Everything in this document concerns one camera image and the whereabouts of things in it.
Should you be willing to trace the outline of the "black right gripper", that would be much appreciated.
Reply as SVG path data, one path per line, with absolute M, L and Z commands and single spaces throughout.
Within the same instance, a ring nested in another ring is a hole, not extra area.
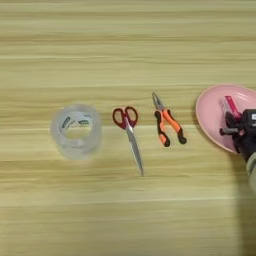
M 240 119 L 236 119 L 230 112 L 225 113 L 225 122 L 228 128 L 220 128 L 220 135 L 233 135 L 232 139 L 236 152 L 247 161 L 256 152 L 256 129 L 238 130 Z

